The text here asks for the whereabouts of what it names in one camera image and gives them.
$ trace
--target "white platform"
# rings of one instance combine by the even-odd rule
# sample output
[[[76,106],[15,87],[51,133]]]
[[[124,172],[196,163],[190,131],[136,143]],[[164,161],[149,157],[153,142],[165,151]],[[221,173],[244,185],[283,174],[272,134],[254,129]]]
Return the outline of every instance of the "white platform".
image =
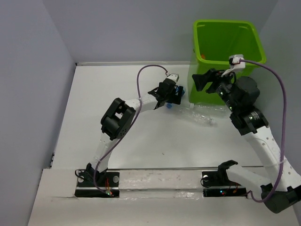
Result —
[[[203,198],[201,191],[199,195],[170,198],[76,198],[76,180],[74,170],[45,169],[28,225],[299,225],[292,207],[274,214],[264,204],[244,197]]]
[[[74,197],[77,181],[74,170],[85,168],[94,155],[101,133],[101,117],[116,97],[124,100],[137,97],[135,81],[140,68],[77,67],[53,166],[43,171],[29,226],[298,226],[292,207],[273,214],[264,204],[243,197],[203,198],[201,189],[180,195],[174,190],[167,194],[143,190],[125,192],[114,199]],[[188,65],[166,68],[180,74],[180,84],[187,85]],[[157,87],[163,79],[162,69],[146,69],[141,74],[142,94]],[[140,115],[114,150],[109,168],[217,167],[230,159],[243,166],[261,165],[230,119],[215,119],[217,127],[201,127],[175,118],[166,110],[161,108]],[[265,174],[263,168],[253,170]],[[132,179],[132,174],[124,180],[127,178],[128,185],[134,187],[141,186],[143,181],[148,182],[148,187],[158,186],[156,179],[163,187],[200,186],[200,174],[190,177],[187,172],[179,176],[177,173],[181,170],[165,175],[168,183],[162,183],[163,175],[151,178],[143,173],[139,182]]]
[[[137,97],[134,66],[79,66],[57,142],[54,169],[85,168],[100,138],[100,119],[120,97]],[[166,65],[180,75],[187,86],[188,65]],[[142,95],[158,86],[165,75],[161,68],[147,68],[141,74]],[[109,168],[216,167],[233,159],[242,166],[260,166],[250,145],[240,136],[229,118],[215,119],[217,127],[202,127],[171,117],[165,107],[141,114],[120,145],[114,150]]]

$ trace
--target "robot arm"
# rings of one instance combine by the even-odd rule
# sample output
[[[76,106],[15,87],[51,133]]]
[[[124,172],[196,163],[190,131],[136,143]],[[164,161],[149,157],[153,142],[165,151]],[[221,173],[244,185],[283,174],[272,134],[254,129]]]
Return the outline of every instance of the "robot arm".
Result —
[[[183,87],[179,86],[177,89],[176,83],[178,80],[178,74],[170,74],[163,82],[159,83],[157,88],[143,96],[141,98],[142,107],[140,113],[155,110],[162,107],[166,102],[179,105],[181,103]],[[116,98],[110,105],[101,119],[102,133],[98,149],[86,167],[86,172],[91,178],[95,170],[96,180],[101,180],[104,177],[111,156],[111,152],[109,151],[129,131],[139,107],[140,100],[138,98],[127,101]]]
[[[202,91],[208,82],[212,82],[206,92],[216,93],[231,110],[230,119],[233,125],[255,150],[269,178],[249,172],[235,161],[228,161],[219,166],[215,177],[208,179],[239,183],[264,199],[273,188],[282,163],[282,177],[276,192],[265,201],[265,205],[272,212],[279,213],[301,200],[301,176],[285,157],[283,162],[279,162],[280,148],[271,133],[269,123],[262,112],[253,105],[260,94],[257,83],[245,76],[236,80],[235,72],[245,67],[245,63],[240,62],[241,59],[242,55],[231,56],[230,69],[210,69],[203,75],[194,74],[192,77],[197,91]]]

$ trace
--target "clear plastic bottle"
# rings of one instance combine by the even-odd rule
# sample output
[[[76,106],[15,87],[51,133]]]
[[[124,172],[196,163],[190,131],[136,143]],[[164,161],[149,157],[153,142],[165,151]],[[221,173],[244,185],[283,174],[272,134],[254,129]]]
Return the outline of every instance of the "clear plastic bottle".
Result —
[[[175,114],[177,117],[188,120],[191,122],[196,122],[201,126],[215,126],[216,122],[213,118],[208,115],[204,115],[194,109],[182,105],[172,105],[172,107],[167,106],[169,113]]]

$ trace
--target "green bin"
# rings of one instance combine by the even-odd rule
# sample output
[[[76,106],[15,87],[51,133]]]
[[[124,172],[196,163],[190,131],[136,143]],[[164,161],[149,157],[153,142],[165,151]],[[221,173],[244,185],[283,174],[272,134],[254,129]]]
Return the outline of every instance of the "green bin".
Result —
[[[192,79],[193,74],[204,74],[210,68],[229,69],[229,56],[243,54],[244,59],[264,64],[266,56],[254,25],[246,21],[197,20],[193,24],[194,51],[188,72],[188,93],[191,103],[223,105],[217,94],[197,92]],[[249,75],[255,65],[246,63],[240,76]]]

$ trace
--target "purple cable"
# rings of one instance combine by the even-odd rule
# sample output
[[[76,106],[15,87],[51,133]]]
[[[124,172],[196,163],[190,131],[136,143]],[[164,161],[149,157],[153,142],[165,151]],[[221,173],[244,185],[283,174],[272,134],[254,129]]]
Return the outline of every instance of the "purple cable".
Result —
[[[279,161],[280,166],[279,166],[279,172],[278,172],[277,179],[276,179],[275,184],[274,184],[272,190],[270,191],[270,193],[262,200],[255,199],[252,191],[248,192],[248,193],[251,193],[251,197],[255,202],[266,202],[267,200],[269,200],[272,197],[272,195],[276,191],[277,186],[279,185],[279,182],[281,179],[282,171],[283,171],[283,160],[284,160],[284,152],[285,152],[286,91],[284,88],[284,84],[281,80],[281,77],[270,67],[263,65],[261,63],[252,61],[252,60],[240,60],[240,62],[251,63],[254,65],[263,67],[263,68],[267,69],[268,71],[272,72],[278,79],[281,89],[282,89],[282,93],[283,93],[282,135],[281,135],[281,149],[280,149],[280,161]]]
[[[167,73],[168,73],[168,71],[166,70],[166,68],[163,67],[163,66],[161,66],[161,65],[146,65],[146,66],[142,67],[142,68],[139,70],[139,72],[138,72],[138,74],[137,74],[137,92],[138,92],[138,97],[139,97],[140,106],[139,106],[139,109],[138,109],[138,111],[137,111],[137,114],[136,114],[136,116],[134,117],[133,122],[131,123],[130,128],[128,129],[128,131],[131,129],[131,127],[133,126],[133,124],[134,124],[135,121],[137,120],[138,115],[140,114],[140,111],[141,111],[141,109],[142,109],[141,93],[140,93],[140,87],[139,87],[139,76],[140,76],[141,71],[142,71],[144,68],[147,68],[147,67],[160,67],[160,68],[162,68],[162,69],[165,70],[165,74],[166,74],[166,75],[167,75]],[[96,183],[96,172],[97,172],[97,168],[98,168],[99,164],[101,163],[101,161],[102,161],[105,157],[107,157],[108,154],[110,154],[110,153],[114,150],[114,148],[122,141],[122,139],[123,139],[123,138],[119,139],[119,140],[116,142],[116,144],[115,144],[113,147],[111,147],[110,150],[108,150],[107,153],[104,154],[103,157],[101,157],[100,160],[98,161],[98,163],[96,164],[96,167],[95,167],[95,170],[94,170],[94,174],[93,174],[93,184],[94,184],[94,186],[95,186],[99,191],[101,191],[101,192],[103,192],[103,193],[105,193],[105,191],[103,191],[103,190],[97,185],[97,183]]]

